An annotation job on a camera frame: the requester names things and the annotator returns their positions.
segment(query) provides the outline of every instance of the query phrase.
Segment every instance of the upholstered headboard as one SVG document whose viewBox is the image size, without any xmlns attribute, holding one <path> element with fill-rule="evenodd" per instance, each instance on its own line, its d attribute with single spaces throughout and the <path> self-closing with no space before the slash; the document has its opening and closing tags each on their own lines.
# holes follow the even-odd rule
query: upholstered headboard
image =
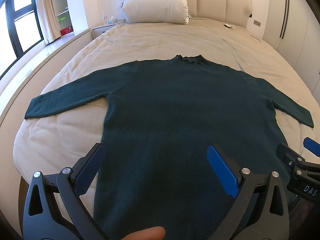
<svg viewBox="0 0 320 240">
<path fill-rule="evenodd" d="M 242 27 L 252 14 L 251 0 L 187 0 L 192 16 L 219 20 Z"/>
</svg>

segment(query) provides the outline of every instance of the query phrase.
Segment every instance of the curtain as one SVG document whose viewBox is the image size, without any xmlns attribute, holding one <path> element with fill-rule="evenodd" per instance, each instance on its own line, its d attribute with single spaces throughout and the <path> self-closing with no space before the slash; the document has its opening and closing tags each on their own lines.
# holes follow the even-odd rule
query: curtain
<svg viewBox="0 0 320 240">
<path fill-rule="evenodd" d="M 52 0 L 36 0 L 36 6 L 44 41 L 48 44 L 61 37 Z"/>
</svg>

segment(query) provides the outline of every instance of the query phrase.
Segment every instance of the white pillow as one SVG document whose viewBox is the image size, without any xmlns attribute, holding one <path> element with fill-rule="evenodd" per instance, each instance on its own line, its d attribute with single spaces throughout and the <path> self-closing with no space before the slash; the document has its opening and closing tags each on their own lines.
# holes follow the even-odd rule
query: white pillow
<svg viewBox="0 0 320 240">
<path fill-rule="evenodd" d="M 187 0 L 124 0 L 123 12 L 128 23 L 187 24 Z"/>
</svg>

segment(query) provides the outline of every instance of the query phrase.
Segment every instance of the red box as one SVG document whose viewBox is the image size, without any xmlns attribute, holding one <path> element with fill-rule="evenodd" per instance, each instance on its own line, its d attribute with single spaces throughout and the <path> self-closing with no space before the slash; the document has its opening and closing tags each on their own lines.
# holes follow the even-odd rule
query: red box
<svg viewBox="0 0 320 240">
<path fill-rule="evenodd" d="M 64 28 L 63 30 L 60 31 L 61 36 L 66 35 L 68 33 L 73 32 L 73 27 L 72 25 L 70 27 Z"/>
</svg>

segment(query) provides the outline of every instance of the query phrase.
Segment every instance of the sweater sleeve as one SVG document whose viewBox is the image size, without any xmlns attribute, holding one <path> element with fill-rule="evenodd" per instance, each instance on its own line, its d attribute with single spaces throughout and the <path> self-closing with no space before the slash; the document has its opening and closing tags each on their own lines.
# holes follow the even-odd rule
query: sweater sleeve
<svg viewBox="0 0 320 240">
<path fill-rule="evenodd" d="M 33 98 L 25 119 L 60 114 L 113 93 L 133 78 L 138 62 L 97 70 L 58 89 Z"/>
<path fill-rule="evenodd" d="M 304 107 L 298 105 L 291 98 L 286 96 L 284 93 L 276 89 L 273 85 L 262 78 L 255 78 L 252 82 L 255 83 L 256 89 L 266 98 L 272 101 L 274 108 L 285 112 L 286 114 L 292 116 L 299 123 L 307 125 L 311 128 L 314 127 L 312 116 L 310 112 Z"/>
</svg>

